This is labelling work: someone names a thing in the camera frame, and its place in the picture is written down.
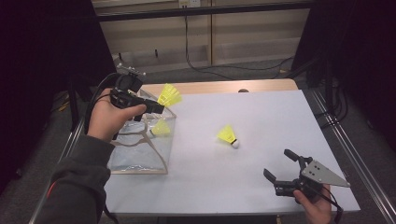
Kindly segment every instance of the power strip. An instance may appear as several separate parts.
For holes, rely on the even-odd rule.
[[[178,7],[185,8],[185,7],[200,7],[201,0],[178,0]]]

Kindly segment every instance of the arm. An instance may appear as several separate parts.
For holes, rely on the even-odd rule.
[[[104,186],[110,178],[106,165],[114,148],[109,142],[126,120],[145,110],[145,105],[118,109],[108,97],[96,103],[87,135],[82,135],[72,155],[56,166],[36,223],[99,222],[106,202]]]

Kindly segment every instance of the metal rod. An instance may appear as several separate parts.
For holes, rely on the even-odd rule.
[[[190,7],[190,8],[174,8],[165,10],[139,11],[139,12],[123,12],[123,13],[102,13],[96,17],[73,18],[72,20],[88,20],[88,21],[130,21],[141,19],[167,18],[167,17],[184,17],[199,16],[213,14],[227,14],[240,12],[256,12],[256,11],[275,11],[275,10],[291,10],[311,8],[314,0],[302,2],[284,2],[269,3],[249,6],[230,6],[230,7]]]

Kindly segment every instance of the black backdrop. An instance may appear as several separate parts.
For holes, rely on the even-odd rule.
[[[395,10],[392,0],[318,0],[310,10],[292,66],[296,69],[320,53],[328,53],[333,74],[394,150]],[[314,71],[307,75],[310,86],[318,85],[324,76],[323,67]]]
[[[69,20],[94,15],[90,0],[0,2],[0,192],[33,152],[53,94],[115,71],[99,23]]]

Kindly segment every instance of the metal bar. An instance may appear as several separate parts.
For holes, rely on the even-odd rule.
[[[320,92],[313,92],[313,96],[318,103],[318,106],[322,112],[326,111],[326,103]],[[368,191],[370,192],[373,200],[384,216],[385,220],[389,224],[396,223],[396,210],[391,202],[387,193],[382,189],[379,183],[376,181],[375,177],[364,163],[358,150],[353,146],[352,142],[347,136],[347,133],[337,122],[337,119],[332,115],[326,116],[328,122],[334,123],[331,125],[332,130],[343,147],[345,153],[349,157],[350,162],[355,167],[357,173],[361,177],[361,181],[364,183]]]
[[[81,134],[81,131],[83,130],[83,127],[84,127],[83,124],[84,124],[84,118],[80,119],[76,129],[70,133],[69,138],[67,139],[66,145],[64,146],[64,151],[62,152],[61,158],[58,160],[58,163],[63,158],[68,157],[70,155],[71,151],[73,150],[74,146],[77,143],[77,140]],[[43,195],[41,195],[41,198],[40,198],[37,206],[35,207],[35,211],[33,212],[33,215],[30,218],[29,224],[35,224],[38,214],[40,213],[41,208],[43,207],[44,202],[46,201],[46,198],[47,198],[46,196],[47,196],[47,192],[48,192],[49,188],[50,188],[50,182],[45,187],[44,193],[43,193]]]
[[[257,11],[275,11],[275,10],[291,10],[311,8],[314,0],[302,2],[284,2],[269,3],[257,5],[242,5],[228,7],[190,7],[190,8],[174,8],[165,10],[139,11],[126,13],[102,13],[96,17],[71,18],[71,20],[86,21],[130,21],[141,19],[167,18],[167,17],[184,17],[184,16],[200,16],[214,15],[240,12],[257,12]]]

